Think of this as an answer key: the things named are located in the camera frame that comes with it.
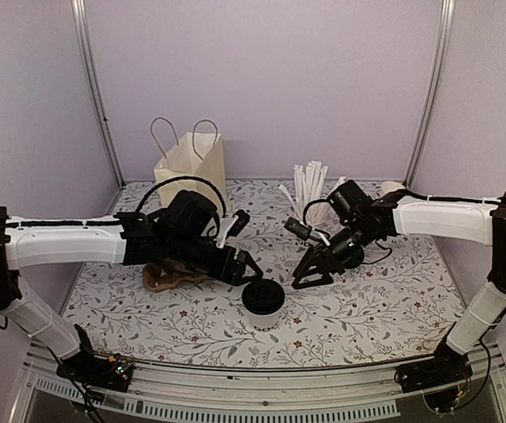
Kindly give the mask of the black plastic cup lid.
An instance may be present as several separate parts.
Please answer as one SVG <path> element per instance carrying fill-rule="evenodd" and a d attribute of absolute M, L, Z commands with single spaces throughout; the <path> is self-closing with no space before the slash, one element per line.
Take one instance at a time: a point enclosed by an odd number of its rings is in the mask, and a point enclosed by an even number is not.
<path fill-rule="evenodd" d="M 283 287 L 271 279 L 259 279 L 248 283 L 242 291 L 244 307 L 255 315 L 271 315 L 279 311 L 285 302 Z"/>

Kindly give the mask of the white paper coffee cup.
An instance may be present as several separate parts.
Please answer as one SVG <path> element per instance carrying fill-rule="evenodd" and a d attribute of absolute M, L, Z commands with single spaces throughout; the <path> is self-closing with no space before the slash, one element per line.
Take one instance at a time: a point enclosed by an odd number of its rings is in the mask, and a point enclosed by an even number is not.
<path fill-rule="evenodd" d="M 251 327 L 259 332 L 268 332 L 275 328 L 279 319 L 280 311 L 277 310 L 271 314 L 261 315 L 245 309 L 245 315 L 248 317 Z"/>

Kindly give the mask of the brown cardboard cup carrier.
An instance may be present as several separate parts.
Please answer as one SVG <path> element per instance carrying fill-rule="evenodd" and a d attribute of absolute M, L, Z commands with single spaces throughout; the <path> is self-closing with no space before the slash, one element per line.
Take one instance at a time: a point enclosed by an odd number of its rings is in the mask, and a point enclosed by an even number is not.
<path fill-rule="evenodd" d="M 148 263 L 143 267 L 143 286 L 153 293 L 176 289 L 185 282 L 199 284 L 210 279 L 205 274 L 187 269 L 183 264 L 168 260 L 161 265 Z"/>

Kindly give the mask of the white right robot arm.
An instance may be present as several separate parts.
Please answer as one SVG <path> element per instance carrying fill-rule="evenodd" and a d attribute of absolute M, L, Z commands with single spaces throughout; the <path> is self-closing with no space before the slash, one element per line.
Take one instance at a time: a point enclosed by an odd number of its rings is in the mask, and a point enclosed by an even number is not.
<path fill-rule="evenodd" d="M 342 230 L 308 248 L 293 272 L 293 288 L 329 285 L 335 275 L 363 263 L 372 242 L 427 235 L 442 249 L 466 309 L 431 359 L 404 366 L 404 381 L 429 378 L 445 384 L 465 370 L 466 355 L 506 313 L 506 191 L 498 197 L 425 196 L 405 187 L 371 198 L 347 181 L 324 200 Z"/>

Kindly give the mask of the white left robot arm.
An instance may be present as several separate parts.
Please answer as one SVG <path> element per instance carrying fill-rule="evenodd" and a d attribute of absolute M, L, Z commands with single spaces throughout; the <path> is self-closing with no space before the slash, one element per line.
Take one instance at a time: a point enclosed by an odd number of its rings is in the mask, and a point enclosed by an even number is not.
<path fill-rule="evenodd" d="M 144 213 L 138 205 L 93 219 L 27 219 L 0 206 L 0 315 L 42 342 L 82 382 L 95 382 L 102 370 L 115 371 L 117 360 L 97 358 L 86 332 L 36 294 L 22 271 L 58 273 L 81 263 L 168 263 L 230 286 L 259 280 L 263 272 L 251 255 L 226 243 L 248 224 L 248 214 L 225 213 L 188 190 L 156 211 Z"/>

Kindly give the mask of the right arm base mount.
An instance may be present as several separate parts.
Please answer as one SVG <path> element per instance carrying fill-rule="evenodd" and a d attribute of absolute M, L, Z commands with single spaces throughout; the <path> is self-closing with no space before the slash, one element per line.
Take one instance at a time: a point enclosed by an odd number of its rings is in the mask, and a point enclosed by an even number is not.
<path fill-rule="evenodd" d="M 468 390 L 473 375 L 468 355 L 459 354 L 444 342 L 436 347 L 428 360 L 403 364 L 396 368 L 394 381 L 404 393 L 438 388 L 453 383 L 451 388 L 426 394 L 426 406 L 433 412 L 454 412 Z"/>

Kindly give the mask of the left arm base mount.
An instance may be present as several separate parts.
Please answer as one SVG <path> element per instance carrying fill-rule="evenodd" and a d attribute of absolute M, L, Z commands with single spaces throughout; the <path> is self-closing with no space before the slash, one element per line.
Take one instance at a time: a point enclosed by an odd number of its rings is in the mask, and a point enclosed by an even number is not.
<path fill-rule="evenodd" d="M 60 359 L 56 374 L 70 381 L 107 390 L 127 392 L 133 375 L 133 363 L 120 353 L 98 357 L 86 332 L 74 325 L 80 339 L 80 351 L 68 359 Z"/>

